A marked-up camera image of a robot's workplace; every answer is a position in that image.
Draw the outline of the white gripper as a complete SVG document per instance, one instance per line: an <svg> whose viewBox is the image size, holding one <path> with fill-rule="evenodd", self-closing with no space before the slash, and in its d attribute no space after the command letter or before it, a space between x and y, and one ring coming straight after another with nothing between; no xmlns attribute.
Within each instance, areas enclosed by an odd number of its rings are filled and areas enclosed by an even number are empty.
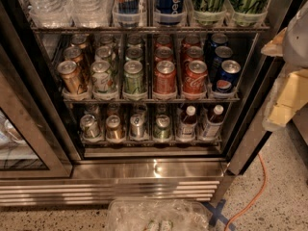
<svg viewBox="0 0 308 231"><path fill-rule="evenodd" d="M283 56L283 39L287 29L282 29L266 43L261 53L270 57ZM301 69L278 78L269 95L262 125L274 132L286 126L295 114L308 103L308 69Z"/></svg>

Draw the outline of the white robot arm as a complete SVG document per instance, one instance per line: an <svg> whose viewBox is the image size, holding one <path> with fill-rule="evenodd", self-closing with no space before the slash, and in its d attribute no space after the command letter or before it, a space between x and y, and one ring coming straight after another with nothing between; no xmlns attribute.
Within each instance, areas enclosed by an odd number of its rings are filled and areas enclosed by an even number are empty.
<svg viewBox="0 0 308 231"><path fill-rule="evenodd" d="M282 57L285 73L276 78L269 94L263 127L276 131L308 103L308 2L262 49L271 57Z"/></svg>

